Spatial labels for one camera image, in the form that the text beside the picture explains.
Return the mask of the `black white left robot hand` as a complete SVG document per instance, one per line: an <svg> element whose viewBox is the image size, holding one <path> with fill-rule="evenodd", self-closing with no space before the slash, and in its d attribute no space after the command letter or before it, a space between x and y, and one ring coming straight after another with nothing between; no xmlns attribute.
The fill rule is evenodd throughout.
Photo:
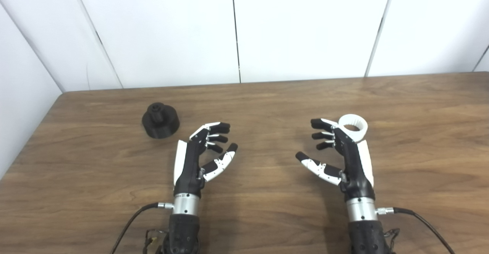
<svg viewBox="0 0 489 254"><path fill-rule="evenodd" d="M220 175L232 162L238 145L231 143L224 150L219 143L227 143L225 134L231 125L225 122L212 122L199 127L188 141L178 141L175 167L173 169L173 195L194 195L201 198L201 191L208 181ZM211 150L219 156L200 165L200 156Z"/></svg>

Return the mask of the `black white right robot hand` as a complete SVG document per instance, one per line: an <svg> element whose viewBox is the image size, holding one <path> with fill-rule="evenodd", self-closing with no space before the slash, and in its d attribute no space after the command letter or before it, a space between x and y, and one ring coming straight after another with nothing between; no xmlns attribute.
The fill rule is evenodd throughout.
<svg viewBox="0 0 489 254"><path fill-rule="evenodd" d="M354 114L343 115L337 122L315 118L311 127L321 130L311 135L313 139L323 140L317 144L317 150L335 149L344 159L344 168L312 159L303 152L296 153L297 160L316 176L338 186L346 201L362 197L374 200L372 162L364 139L368 130L365 119Z"/></svg>

